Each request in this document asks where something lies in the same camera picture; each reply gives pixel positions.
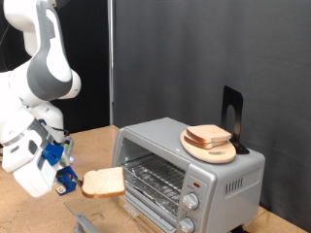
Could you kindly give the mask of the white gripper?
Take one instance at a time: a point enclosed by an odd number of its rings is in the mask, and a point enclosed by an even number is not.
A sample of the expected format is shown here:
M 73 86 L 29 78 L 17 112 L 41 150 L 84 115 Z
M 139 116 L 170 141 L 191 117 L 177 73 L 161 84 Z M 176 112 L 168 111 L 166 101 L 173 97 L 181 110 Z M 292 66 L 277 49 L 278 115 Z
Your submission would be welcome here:
M 71 165 L 71 137 L 61 136 L 59 130 L 48 125 L 44 128 L 39 140 L 29 141 L 33 158 L 14 171 L 17 182 L 33 197 L 49 193 L 57 171 Z M 66 192 L 63 185 L 55 190 L 59 195 Z

